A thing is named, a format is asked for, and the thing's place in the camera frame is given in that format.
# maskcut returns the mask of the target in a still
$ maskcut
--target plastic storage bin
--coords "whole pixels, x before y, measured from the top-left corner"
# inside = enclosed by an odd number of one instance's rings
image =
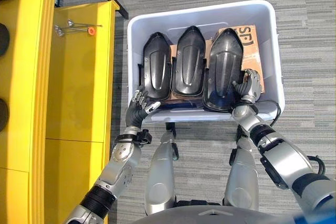
[[[285,96],[281,81],[275,11],[269,2],[262,0],[154,13],[133,18],[127,30],[129,102],[139,84],[138,64],[142,63],[143,46],[149,36],[159,31],[167,35],[173,44],[176,44],[184,30],[191,25],[197,26],[205,39],[214,37],[218,29],[222,27],[256,25],[266,91],[265,94],[261,94],[259,101],[274,100],[279,103],[283,111]],[[273,119],[277,112],[276,106],[272,103],[261,103],[258,108],[259,115],[264,120]],[[158,110],[149,115],[145,122],[226,121],[230,119],[230,113],[209,112],[200,108],[179,108]]]

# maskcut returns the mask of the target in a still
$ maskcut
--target robotic hand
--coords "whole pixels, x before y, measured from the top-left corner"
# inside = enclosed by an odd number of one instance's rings
[[[140,132],[142,121],[160,106],[155,102],[146,107],[146,99],[147,91],[140,86],[127,109],[126,129],[116,138],[109,163],[64,224],[103,224],[114,201],[128,187],[140,160],[140,146],[152,140],[148,130]]]
[[[292,190],[303,212],[335,209],[335,180],[314,173],[306,155],[257,116],[251,103],[260,97],[260,76],[249,69],[246,74],[242,84],[233,83],[243,102],[232,117],[258,147],[267,174],[279,188]]]
[[[243,101],[255,103],[261,93],[260,75],[256,70],[247,69],[244,79],[243,83],[237,84],[234,81],[232,85]]]

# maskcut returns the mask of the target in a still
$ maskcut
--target yellow shelf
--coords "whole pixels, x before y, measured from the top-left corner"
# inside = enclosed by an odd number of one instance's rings
[[[0,223],[41,223],[54,0],[6,0],[0,10],[10,33],[0,57],[0,97],[9,106],[0,132]]]
[[[52,34],[48,85],[45,223],[61,223],[109,159],[114,2],[56,8],[54,25],[98,24],[86,32]]]
[[[0,2],[10,33],[0,57],[0,98],[9,107],[0,223],[61,223],[108,161],[117,9],[114,1],[56,9],[54,0]],[[53,24],[68,17],[103,26],[93,37],[58,37]]]

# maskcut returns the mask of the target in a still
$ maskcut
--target cardboard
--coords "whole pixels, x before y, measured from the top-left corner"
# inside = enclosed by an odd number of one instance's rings
[[[243,61],[241,63],[241,70],[254,69],[260,74],[261,92],[265,92],[263,70],[261,68],[257,30],[255,25],[224,27],[218,30],[217,34],[221,33],[227,28],[232,28],[240,38],[243,44]],[[213,41],[208,39],[205,41],[205,59],[206,67],[209,67],[210,51]],[[176,57],[177,45],[170,45],[171,48],[171,62],[173,57]],[[162,104],[174,104],[182,102],[198,102],[201,101],[203,94],[196,97],[183,97],[171,92],[170,97],[163,101]]]

